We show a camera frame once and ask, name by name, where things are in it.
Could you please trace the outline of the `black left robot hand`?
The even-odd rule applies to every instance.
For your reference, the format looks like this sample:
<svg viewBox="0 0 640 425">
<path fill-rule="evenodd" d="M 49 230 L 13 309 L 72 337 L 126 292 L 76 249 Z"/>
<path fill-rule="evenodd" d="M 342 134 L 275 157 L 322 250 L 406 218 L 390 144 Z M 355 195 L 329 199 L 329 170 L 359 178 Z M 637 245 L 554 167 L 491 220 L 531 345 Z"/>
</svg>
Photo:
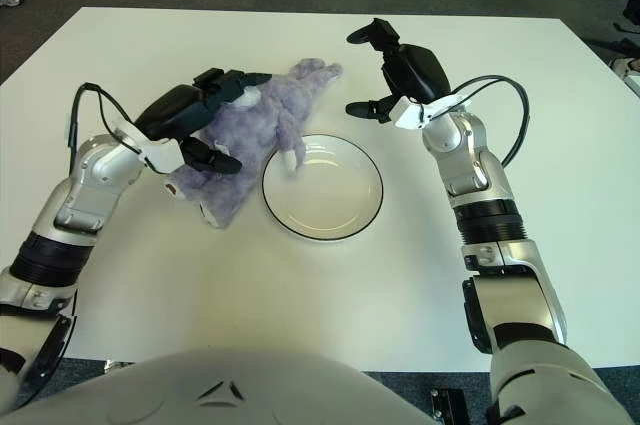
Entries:
<svg viewBox="0 0 640 425">
<path fill-rule="evenodd" d="M 151 140 L 175 139 L 184 164 L 199 172 L 236 174 L 242 168 L 239 160 L 213 149 L 193 133 L 207 126 L 223 104 L 270 79 L 266 73 L 211 68 L 195 77 L 191 85 L 178 85 L 154 101 L 135 126 Z"/>
</svg>

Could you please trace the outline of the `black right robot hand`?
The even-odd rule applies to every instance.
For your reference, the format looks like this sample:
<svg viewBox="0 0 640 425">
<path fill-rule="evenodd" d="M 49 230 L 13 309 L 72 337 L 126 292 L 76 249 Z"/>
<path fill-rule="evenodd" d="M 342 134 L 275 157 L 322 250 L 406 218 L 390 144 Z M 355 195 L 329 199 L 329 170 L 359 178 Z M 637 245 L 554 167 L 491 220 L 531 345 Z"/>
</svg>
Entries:
<svg viewBox="0 0 640 425">
<path fill-rule="evenodd" d="M 378 100 L 347 104 L 348 115 L 384 124 L 391 121 L 391 111 L 401 97 L 430 104 L 451 93 L 449 80 L 434 53 L 418 45 L 400 43 L 400 36 L 388 21 L 374 18 L 346 40 L 350 44 L 369 43 L 382 53 L 381 71 L 390 90 L 388 96 Z"/>
</svg>

